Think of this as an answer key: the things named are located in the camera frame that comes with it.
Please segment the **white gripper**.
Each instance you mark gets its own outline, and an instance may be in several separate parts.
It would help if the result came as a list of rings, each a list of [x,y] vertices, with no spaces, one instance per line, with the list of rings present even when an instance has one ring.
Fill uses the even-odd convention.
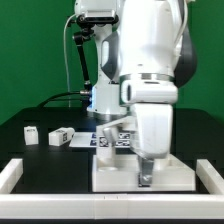
[[[139,185],[150,186],[154,161],[169,154],[173,124],[172,104],[177,88],[169,81],[124,80],[120,85],[122,106],[133,117],[130,147],[138,154]]]

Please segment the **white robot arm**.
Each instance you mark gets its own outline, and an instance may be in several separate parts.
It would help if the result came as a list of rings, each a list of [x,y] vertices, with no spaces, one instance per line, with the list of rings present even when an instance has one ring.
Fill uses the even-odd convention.
[[[87,109],[104,121],[96,128],[96,192],[195,187],[194,171],[170,153],[187,2],[76,0],[81,37],[95,40],[98,56]]]

